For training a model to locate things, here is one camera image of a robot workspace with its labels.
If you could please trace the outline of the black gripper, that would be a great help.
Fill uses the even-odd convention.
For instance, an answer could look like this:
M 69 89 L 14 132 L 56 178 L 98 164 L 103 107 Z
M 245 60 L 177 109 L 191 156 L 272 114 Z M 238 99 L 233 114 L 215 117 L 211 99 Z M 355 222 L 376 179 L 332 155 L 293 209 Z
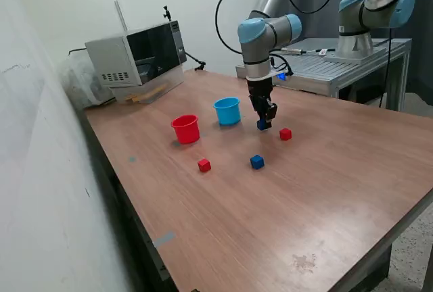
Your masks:
M 265 124 L 265 129 L 272 127 L 272 121 L 277 113 L 277 104 L 271 101 L 272 78 L 247 80 L 247 85 L 249 97 L 254 111 L 258 114 L 259 122 Z

